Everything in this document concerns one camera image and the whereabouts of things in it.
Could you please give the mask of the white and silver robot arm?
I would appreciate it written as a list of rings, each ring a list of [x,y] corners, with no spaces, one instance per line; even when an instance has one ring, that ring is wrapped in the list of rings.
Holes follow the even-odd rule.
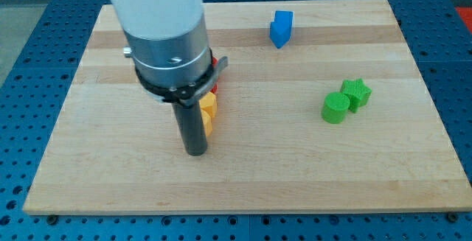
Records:
[[[111,0],[143,80],[162,88],[196,82],[211,57],[202,0]]]

